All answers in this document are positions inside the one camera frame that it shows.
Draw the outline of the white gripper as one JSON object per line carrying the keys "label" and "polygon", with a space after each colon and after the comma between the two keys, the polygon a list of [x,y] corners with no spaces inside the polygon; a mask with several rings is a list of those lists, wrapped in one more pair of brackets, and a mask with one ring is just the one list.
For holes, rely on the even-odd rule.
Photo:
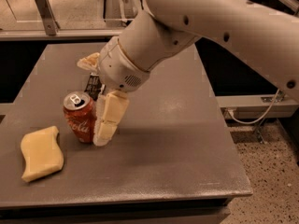
{"label": "white gripper", "polygon": [[106,145],[116,132],[129,105],[128,94],[138,90],[150,77],[150,73],[135,66],[121,50],[119,38],[113,36],[101,49],[77,62],[81,69],[96,72],[103,84],[111,90],[99,94],[96,102],[96,117],[93,143]]}

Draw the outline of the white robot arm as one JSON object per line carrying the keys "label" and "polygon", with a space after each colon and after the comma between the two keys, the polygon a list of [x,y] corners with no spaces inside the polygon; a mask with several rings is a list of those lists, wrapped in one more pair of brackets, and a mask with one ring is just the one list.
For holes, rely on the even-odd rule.
{"label": "white robot arm", "polygon": [[248,0],[145,0],[146,6],[100,52],[78,62],[98,73],[93,142],[107,144],[150,72],[200,38],[216,42],[294,100],[299,100],[299,20]]}

